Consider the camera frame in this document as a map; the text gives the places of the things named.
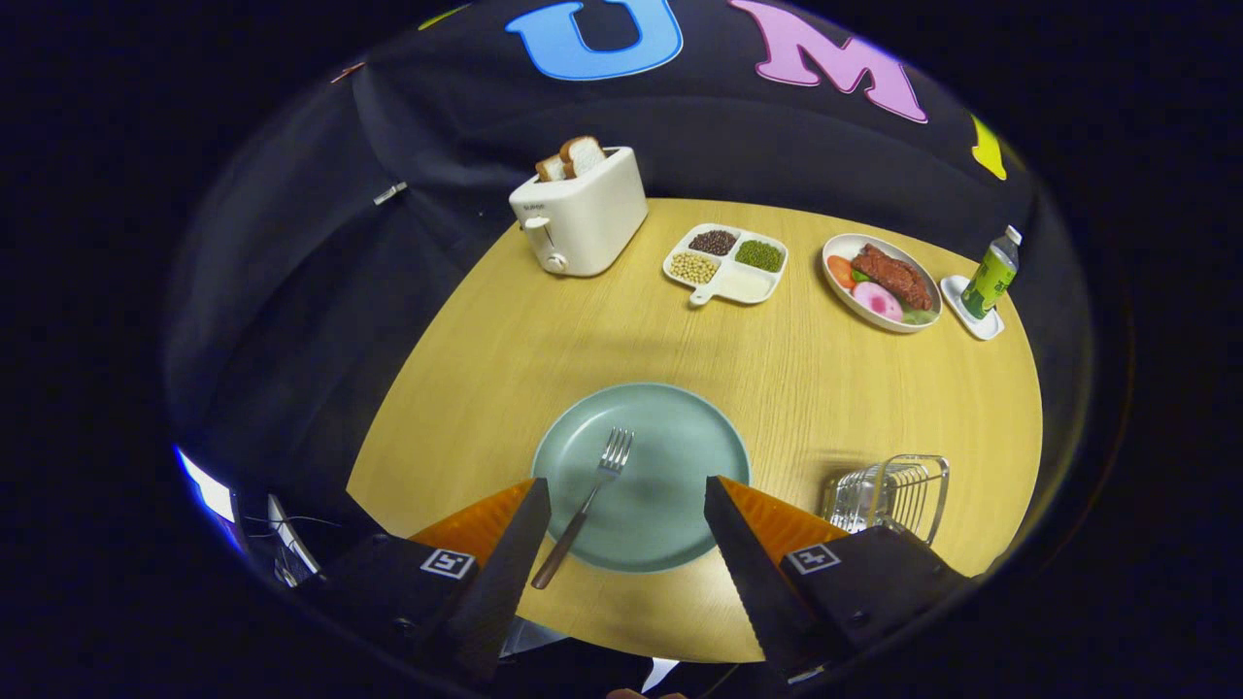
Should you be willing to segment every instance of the round wooden table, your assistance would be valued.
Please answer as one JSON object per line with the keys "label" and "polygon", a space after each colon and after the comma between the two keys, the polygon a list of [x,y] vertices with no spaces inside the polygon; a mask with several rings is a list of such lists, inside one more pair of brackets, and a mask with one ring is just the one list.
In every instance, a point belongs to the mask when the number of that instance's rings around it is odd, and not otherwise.
{"label": "round wooden table", "polygon": [[[776,238],[786,276],[756,306],[687,303],[660,270],[700,223]],[[752,486],[808,511],[844,466],[899,453],[950,461],[932,549],[983,572],[1014,537],[1040,461],[1040,391],[1009,299],[1006,331],[975,340],[946,308],[931,328],[894,335],[855,316],[828,287],[820,248],[866,233],[935,277],[976,262],[842,219],[727,201],[650,199],[622,256],[590,277],[539,269],[515,225],[470,271],[393,382],[348,493],[395,536],[409,536],[531,475],[544,432],[608,386],[661,382],[695,392],[742,434]],[[983,250],[988,240],[981,239]],[[552,549],[546,537],[532,568]],[[654,575],[569,558],[547,590],[526,587],[518,616],[618,650],[694,662],[763,659],[720,551]]]}

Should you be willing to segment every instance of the letter u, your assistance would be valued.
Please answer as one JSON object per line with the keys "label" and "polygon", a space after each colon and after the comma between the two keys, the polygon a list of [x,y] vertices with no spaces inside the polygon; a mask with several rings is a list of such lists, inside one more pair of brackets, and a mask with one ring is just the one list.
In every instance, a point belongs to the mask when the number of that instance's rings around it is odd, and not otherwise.
{"label": "letter u", "polygon": [[582,2],[558,2],[505,25],[522,36],[536,68],[557,80],[608,80],[650,71],[682,50],[682,30],[669,0],[604,0],[625,5],[639,29],[639,41],[618,51],[593,51],[583,42],[574,14]]}

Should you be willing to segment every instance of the meat slice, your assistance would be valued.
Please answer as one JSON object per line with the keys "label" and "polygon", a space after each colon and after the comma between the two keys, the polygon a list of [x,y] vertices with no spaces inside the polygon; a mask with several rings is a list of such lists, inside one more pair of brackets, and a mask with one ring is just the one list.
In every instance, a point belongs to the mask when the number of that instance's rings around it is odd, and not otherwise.
{"label": "meat slice", "polygon": [[932,297],[929,296],[924,277],[915,266],[895,260],[881,252],[875,245],[863,246],[863,251],[850,261],[850,266],[870,276],[906,305],[920,311],[932,310]]}

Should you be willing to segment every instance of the bread slice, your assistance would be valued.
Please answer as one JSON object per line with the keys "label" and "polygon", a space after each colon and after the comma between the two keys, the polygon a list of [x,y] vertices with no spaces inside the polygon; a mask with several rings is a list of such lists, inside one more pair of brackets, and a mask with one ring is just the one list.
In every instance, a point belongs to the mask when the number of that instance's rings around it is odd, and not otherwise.
{"label": "bread slice", "polygon": [[600,143],[592,136],[571,138],[561,147],[559,155],[566,164],[567,178],[583,177],[608,158]]}
{"label": "bread slice", "polygon": [[539,173],[539,182],[557,182],[573,177],[566,173],[566,163],[561,160],[559,154],[536,163],[536,172]]}

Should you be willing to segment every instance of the letter m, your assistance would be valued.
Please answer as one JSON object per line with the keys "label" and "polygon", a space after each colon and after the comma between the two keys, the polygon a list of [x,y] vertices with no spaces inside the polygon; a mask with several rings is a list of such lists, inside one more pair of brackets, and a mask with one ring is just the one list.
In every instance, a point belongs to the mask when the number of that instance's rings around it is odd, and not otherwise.
{"label": "letter m", "polygon": [[804,55],[842,92],[854,92],[864,73],[871,73],[871,87],[864,90],[864,96],[873,104],[912,122],[927,123],[927,114],[915,100],[902,65],[885,52],[854,37],[838,47],[815,27],[778,7],[751,0],[730,0],[730,4],[755,17],[768,45],[768,60],[756,65],[761,76],[804,87],[819,85],[820,76],[808,70]]}

